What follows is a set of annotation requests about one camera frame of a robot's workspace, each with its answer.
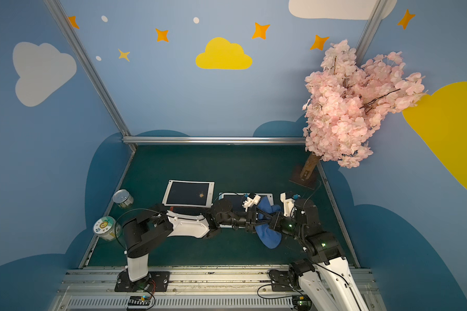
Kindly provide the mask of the blue wiping cloth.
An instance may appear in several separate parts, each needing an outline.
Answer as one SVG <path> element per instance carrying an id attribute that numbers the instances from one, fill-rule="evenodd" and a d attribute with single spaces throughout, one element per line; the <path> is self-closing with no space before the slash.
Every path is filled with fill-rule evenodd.
<path id="1" fill-rule="evenodd" d="M 279 205 L 271 205 L 267 197 L 263 197 L 259 204 L 258 209 L 264 211 L 268 214 L 273 214 L 276 212 L 281 212 L 281 207 Z M 256 233 L 262 241 L 262 243 L 268 247 L 268 249 L 277 248 L 282 240 L 282 234 L 272 230 L 268 224 L 262 224 L 256 227 Z"/>

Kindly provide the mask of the white blue drawing tablet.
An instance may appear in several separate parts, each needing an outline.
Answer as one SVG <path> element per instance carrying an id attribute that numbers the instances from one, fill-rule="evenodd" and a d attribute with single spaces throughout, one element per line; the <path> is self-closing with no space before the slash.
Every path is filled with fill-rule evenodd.
<path id="1" fill-rule="evenodd" d="M 232 212 L 235 213 L 245 213 L 245 209 L 243 208 L 243 201 L 245 199 L 244 195 L 246 194 L 239 194 L 239 193 L 223 193 L 219 197 L 219 201 L 216 202 L 211 207 L 212 215 L 221 227 L 231 227 L 232 228 Z M 274 205 L 274 199 L 272 194 L 258 194 L 262 198 L 267 197 L 271 205 Z M 271 220 L 271 215 L 264 211 L 258 209 L 258 206 L 251 207 L 249 209 L 258 212 L 258 221 L 256 223 L 257 226 L 262 224 L 269 224 Z"/>

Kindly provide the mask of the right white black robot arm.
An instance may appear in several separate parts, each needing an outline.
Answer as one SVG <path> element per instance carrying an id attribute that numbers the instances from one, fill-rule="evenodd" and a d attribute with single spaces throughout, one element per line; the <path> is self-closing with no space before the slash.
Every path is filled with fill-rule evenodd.
<path id="1" fill-rule="evenodd" d="M 268 218 L 270 229 L 295 238 L 307 255 L 291 263 L 287 272 L 269 271 L 272 291 L 305 294 L 317 310 L 368 310 L 343 248 L 322 228 L 311 200 L 290 200 L 286 213 Z"/>

